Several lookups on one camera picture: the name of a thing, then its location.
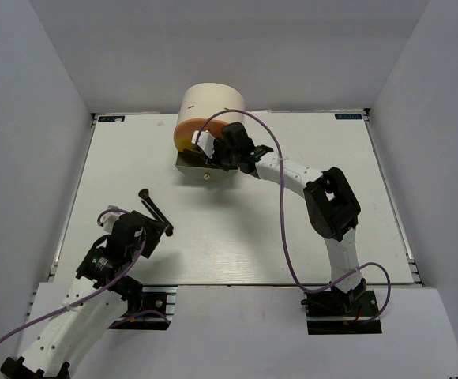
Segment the orange top drawer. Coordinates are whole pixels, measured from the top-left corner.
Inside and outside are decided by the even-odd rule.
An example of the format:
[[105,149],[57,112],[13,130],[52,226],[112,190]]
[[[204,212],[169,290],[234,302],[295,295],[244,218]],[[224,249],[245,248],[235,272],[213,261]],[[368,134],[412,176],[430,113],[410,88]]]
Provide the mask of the orange top drawer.
[[227,125],[227,122],[219,120],[219,119],[213,119],[209,121],[207,125],[205,125],[206,122],[207,122],[206,118],[187,119],[183,122],[180,122],[175,127],[173,136],[174,138],[191,139],[194,131],[202,129],[204,131],[207,130],[213,136],[218,137],[222,132],[222,128]]

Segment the yellow drawer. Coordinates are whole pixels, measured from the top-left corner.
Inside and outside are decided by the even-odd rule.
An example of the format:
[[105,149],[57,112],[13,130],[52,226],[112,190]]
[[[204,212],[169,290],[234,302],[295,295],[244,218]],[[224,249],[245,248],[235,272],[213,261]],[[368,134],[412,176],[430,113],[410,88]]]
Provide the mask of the yellow drawer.
[[184,152],[185,150],[194,150],[193,134],[174,135],[174,143],[179,152]]

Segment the cream round drawer organizer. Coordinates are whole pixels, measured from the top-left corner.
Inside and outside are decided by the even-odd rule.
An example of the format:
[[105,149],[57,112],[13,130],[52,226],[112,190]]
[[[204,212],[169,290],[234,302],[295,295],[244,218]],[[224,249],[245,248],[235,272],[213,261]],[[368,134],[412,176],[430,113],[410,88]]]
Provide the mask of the cream round drawer organizer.
[[187,89],[183,96],[177,125],[185,122],[204,123],[214,114],[227,109],[246,109],[246,102],[240,92],[225,84],[196,84]]

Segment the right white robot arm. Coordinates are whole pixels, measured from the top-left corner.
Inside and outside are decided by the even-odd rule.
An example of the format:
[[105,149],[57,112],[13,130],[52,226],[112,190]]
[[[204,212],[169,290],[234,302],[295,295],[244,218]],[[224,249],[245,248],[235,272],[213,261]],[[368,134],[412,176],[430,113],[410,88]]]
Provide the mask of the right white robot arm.
[[327,171],[308,168],[286,159],[276,148],[255,145],[240,122],[223,127],[221,137],[202,135],[207,140],[198,144],[209,163],[283,186],[306,202],[310,223],[325,241],[334,308],[344,315],[354,313],[366,290],[355,246],[361,207],[344,173],[337,167]]

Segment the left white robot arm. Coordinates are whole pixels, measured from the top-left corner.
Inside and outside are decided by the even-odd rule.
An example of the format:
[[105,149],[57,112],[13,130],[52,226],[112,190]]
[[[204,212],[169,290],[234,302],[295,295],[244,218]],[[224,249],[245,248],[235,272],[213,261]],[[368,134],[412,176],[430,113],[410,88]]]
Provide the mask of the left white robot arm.
[[129,276],[173,227],[156,212],[145,216],[110,207],[97,223],[105,231],[85,255],[60,308],[18,357],[8,357],[5,378],[71,378],[97,340],[120,317],[143,306],[142,284]]

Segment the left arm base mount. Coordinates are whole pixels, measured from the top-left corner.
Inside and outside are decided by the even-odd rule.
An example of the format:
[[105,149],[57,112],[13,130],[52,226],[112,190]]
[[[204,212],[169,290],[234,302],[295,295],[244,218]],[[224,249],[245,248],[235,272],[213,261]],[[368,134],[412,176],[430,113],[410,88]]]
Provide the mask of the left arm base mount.
[[113,330],[166,331],[175,312],[177,287],[143,287]]

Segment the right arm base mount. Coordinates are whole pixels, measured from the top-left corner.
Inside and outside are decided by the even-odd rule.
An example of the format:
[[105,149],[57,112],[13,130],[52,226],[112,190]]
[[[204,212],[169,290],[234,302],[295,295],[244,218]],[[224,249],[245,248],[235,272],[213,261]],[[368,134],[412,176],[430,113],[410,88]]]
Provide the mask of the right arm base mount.
[[349,310],[338,304],[334,294],[324,291],[305,294],[301,305],[306,311],[306,325],[312,336],[345,336],[382,334],[377,317],[378,307],[374,291],[366,291]]

